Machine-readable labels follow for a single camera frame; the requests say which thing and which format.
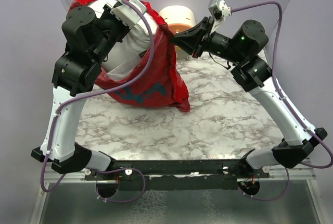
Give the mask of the white pillow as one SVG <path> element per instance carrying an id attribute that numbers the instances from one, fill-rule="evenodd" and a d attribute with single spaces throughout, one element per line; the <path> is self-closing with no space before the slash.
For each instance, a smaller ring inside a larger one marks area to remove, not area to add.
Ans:
<path id="1" fill-rule="evenodd" d="M 116 0 L 96 0 L 87 6 L 94 10 L 97 18 L 100 18 L 104 12 L 103 7 L 105 4 L 114 7 Z M 144 17 L 149 23 L 153 35 L 155 35 L 158 24 L 148 12 L 144 13 Z M 115 44 L 108 54 L 108 60 L 103 63 L 102 67 L 111 80 L 121 81 L 128 77 L 140 63 L 149 46 L 148 30 L 142 19 L 140 19 L 124 37 L 123 41 Z"/>

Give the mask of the red printed pillowcase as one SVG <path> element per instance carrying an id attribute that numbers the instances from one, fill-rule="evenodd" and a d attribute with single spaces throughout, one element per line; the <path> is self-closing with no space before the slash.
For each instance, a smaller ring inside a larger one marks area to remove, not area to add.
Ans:
<path id="1" fill-rule="evenodd" d="M 190 111 L 189 92 L 185 81 L 176 68 L 176 50 L 169 39 L 173 36 L 165 20 L 148 2 L 143 3 L 147 11 L 158 24 L 154 38 L 153 59 L 148 70 L 136 82 L 129 86 L 110 92 L 117 102 L 136 107 L 176 107 L 183 112 Z M 149 59 L 150 46 L 145 51 L 140 63 L 128 77 L 121 81 L 111 80 L 103 67 L 95 84 L 103 90 L 115 88 L 126 83 L 143 70 Z"/>

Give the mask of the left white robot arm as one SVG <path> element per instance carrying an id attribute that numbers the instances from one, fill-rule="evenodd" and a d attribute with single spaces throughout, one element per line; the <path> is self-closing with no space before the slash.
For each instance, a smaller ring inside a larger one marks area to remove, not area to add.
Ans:
<path id="1" fill-rule="evenodd" d="M 71 9 L 61 26 L 67 40 L 64 54 L 56 61 L 52 77 L 53 107 L 46 137 L 31 156 L 43 162 L 52 162 L 59 174 L 78 172 L 85 168 L 97 170 L 101 178 L 113 177 L 112 158 L 101 152 L 84 148 L 75 141 L 82 109 L 86 102 L 80 96 L 88 95 L 101 73 L 101 64 L 118 42 L 129 33 L 140 19 L 128 7 L 116 3 L 105 4 L 97 17 L 88 6 Z"/>

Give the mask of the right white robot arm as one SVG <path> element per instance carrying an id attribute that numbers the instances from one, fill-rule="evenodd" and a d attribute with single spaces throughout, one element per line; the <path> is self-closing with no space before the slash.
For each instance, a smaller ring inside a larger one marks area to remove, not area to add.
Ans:
<path id="1" fill-rule="evenodd" d="M 207 52 L 235 64 L 231 70 L 234 80 L 263 106 L 283 134 L 278 145 L 244 155 L 239 164 L 240 174 L 250 178 L 264 166 L 293 168 L 300 164 L 327 137 L 327 132 L 308 121 L 303 127 L 297 120 L 300 113 L 278 92 L 271 68 L 258 56 L 268 43 L 264 27 L 258 21 L 246 20 L 232 38 L 213 32 L 212 28 L 213 18 L 204 17 L 171 41 L 193 58 Z"/>

